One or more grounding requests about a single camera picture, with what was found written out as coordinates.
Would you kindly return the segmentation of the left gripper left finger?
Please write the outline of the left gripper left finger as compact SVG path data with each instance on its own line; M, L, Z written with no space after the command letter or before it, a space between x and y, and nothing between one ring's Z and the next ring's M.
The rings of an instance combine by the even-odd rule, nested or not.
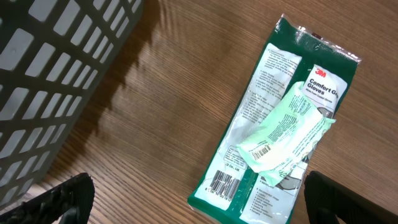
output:
M87 224L95 197L93 179L80 173L1 215L1 224Z

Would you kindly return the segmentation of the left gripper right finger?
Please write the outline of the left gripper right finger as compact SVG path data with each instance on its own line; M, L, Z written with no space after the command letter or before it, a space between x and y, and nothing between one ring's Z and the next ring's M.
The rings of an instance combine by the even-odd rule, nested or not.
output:
M304 197L310 224L397 223L397 215L335 182L319 171L304 181Z

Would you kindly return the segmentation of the light green wipes packet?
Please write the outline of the light green wipes packet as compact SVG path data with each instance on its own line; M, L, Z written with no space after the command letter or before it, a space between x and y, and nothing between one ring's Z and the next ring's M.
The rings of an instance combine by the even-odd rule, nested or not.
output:
M238 145L246 164L276 186L312 151L336 121L318 111L295 83L260 125Z

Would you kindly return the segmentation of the green sponge pack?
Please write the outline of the green sponge pack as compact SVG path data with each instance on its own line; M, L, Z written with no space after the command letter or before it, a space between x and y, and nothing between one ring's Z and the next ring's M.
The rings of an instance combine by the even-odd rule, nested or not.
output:
M281 16L189 206L220 223L289 223L360 61Z

